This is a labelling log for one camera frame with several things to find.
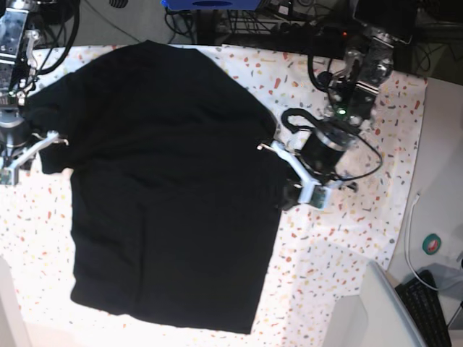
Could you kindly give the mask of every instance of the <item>white cable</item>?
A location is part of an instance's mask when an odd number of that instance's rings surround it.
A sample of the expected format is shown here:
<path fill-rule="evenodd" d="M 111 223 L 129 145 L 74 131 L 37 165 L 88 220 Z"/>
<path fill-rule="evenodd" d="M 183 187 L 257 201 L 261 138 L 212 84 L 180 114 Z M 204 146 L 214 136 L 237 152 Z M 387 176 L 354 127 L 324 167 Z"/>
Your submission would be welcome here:
<path fill-rule="evenodd" d="M 408 214 L 408 219 L 407 219 L 407 226 L 405 228 L 405 260 L 407 261 L 408 267 L 412 271 L 413 275 L 421 282 L 424 286 L 428 287 L 429 289 L 433 291 L 446 291 L 447 289 L 450 289 L 451 287 L 455 286 L 458 283 L 461 283 L 460 280 L 457 280 L 450 284 L 449 286 L 445 286 L 442 288 L 436 288 L 428 283 L 426 283 L 420 275 L 417 274 L 415 269 L 413 268 L 412 262 L 410 260 L 410 235 L 412 233 L 412 218 L 413 218 L 413 211 L 415 209 L 416 204 L 418 203 L 418 200 L 420 199 L 420 193 L 418 192 L 415 195 L 415 198 L 413 199 L 412 206 L 410 207 L 410 212 Z"/>

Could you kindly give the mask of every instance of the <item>blue object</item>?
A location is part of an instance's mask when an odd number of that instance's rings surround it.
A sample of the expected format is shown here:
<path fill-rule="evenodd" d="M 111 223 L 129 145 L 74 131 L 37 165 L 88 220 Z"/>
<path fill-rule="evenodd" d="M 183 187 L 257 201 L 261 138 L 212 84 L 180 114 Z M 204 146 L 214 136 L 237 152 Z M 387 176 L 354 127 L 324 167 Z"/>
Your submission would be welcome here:
<path fill-rule="evenodd" d="M 174 11 L 182 9 L 256 9 L 260 0 L 161 0 L 164 7 Z"/>

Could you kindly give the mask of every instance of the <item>gray floor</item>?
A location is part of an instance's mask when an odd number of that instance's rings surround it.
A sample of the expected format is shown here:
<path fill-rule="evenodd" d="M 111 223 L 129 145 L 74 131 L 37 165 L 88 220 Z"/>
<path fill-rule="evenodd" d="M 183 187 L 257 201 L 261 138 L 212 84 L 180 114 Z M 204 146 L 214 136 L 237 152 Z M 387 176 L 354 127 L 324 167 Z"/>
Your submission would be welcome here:
<path fill-rule="evenodd" d="M 76 46 L 135 43 L 133 39 L 104 22 L 84 1 L 81 2 L 80 29 L 75 41 Z M 172 32 L 164 22 L 165 11 L 160 0 L 129 0 L 124 9 L 111 7 L 108 0 L 89 0 L 89 2 L 108 20 L 140 41 L 167 43 L 172 37 Z M 186 43 L 188 39 L 178 37 L 174 42 Z"/>

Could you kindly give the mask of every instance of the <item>t-shirt sleeve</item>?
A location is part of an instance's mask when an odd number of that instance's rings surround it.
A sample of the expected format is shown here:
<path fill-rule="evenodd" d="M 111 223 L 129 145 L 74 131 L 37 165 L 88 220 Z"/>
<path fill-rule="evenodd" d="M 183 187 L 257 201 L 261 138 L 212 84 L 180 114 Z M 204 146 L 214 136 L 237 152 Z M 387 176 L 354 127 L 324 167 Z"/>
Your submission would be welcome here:
<path fill-rule="evenodd" d="M 91 124 L 135 68 L 131 56 L 136 46 L 112 51 L 28 98 L 25 118 L 33 128 L 57 131 L 69 141 L 69 146 L 53 145 L 41 151 L 45 174 L 73 166 L 80 156 L 81 139 L 92 131 Z"/>

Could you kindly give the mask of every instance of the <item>speckled fabric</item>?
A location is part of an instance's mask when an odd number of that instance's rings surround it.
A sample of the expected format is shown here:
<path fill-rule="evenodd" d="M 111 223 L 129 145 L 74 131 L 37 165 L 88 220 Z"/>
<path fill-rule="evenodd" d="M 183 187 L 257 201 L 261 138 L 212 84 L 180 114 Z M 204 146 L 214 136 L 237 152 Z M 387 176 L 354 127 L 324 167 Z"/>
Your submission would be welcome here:
<path fill-rule="evenodd" d="M 41 78 L 39 88 L 113 49 L 73 48 L 64 64 Z M 326 105 L 325 95 L 310 84 L 305 56 L 199 49 L 277 118 L 289 107 L 320 116 Z M 39 62 L 44 53 L 37 52 Z M 56 49 L 51 60 L 60 53 Z M 326 65 L 316 59 L 315 69 Z M 341 63 L 332 66 L 340 68 Z M 323 212 L 299 206 L 282 215 L 251 335 L 148 324 L 72 303 L 71 173 L 43 175 L 36 160 L 30 174 L 21 174 L 21 185 L 0 187 L 0 255 L 12 268 L 25 321 L 67 332 L 83 346 L 321 346 L 336 300 L 358 293 L 368 261 L 388 267 L 415 167 L 426 84 L 394 72 L 382 87 L 376 123 L 363 136 L 385 163 L 359 181 L 357 194 L 335 192 Z M 289 142 L 289 135 L 282 129 L 279 137 L 295 147 L 302 143 L 303 138 Z M 343 157 L 340 171 L 360 174 L 374 165 L 375 156 L 360 143 Z"/>

